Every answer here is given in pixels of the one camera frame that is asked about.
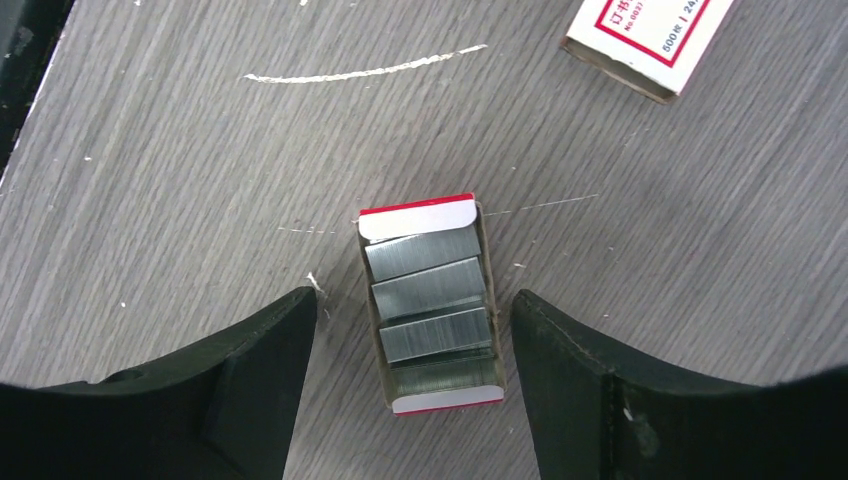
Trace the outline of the red white staple box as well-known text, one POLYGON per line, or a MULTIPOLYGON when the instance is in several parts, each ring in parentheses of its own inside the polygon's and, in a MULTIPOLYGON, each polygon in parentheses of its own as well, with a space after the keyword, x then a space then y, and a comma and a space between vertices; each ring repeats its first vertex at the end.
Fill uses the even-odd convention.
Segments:
POLYGON ((574 57, 657 103, 673 103, 732 0, 585 0, 561 41, 574 57))

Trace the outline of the staple box tray with staples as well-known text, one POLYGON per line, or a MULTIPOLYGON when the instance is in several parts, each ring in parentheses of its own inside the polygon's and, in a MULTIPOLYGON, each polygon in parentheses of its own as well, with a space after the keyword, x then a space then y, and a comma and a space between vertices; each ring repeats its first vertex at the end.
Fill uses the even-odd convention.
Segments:
POLYGON ((498 309, 475 195, 363 209, 357 240, 390 411, 405 416, 503 401, 498 309))

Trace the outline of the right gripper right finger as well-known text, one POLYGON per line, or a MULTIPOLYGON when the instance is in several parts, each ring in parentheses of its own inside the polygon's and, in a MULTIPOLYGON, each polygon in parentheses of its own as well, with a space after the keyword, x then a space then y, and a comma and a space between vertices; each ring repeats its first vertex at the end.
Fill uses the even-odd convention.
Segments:
POLYGON ((688 370, 529 290, 511 304, 544 479, 843 479, 847 370, 767 386, 688 370))

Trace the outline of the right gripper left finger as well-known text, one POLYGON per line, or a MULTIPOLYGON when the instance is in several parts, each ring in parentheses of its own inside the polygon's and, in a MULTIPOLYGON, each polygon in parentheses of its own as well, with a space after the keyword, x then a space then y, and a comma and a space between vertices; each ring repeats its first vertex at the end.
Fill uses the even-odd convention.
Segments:
POLYGON ((296 288, 98 383, 1 388, 5 479, 279 479, 317 323, 296 288))

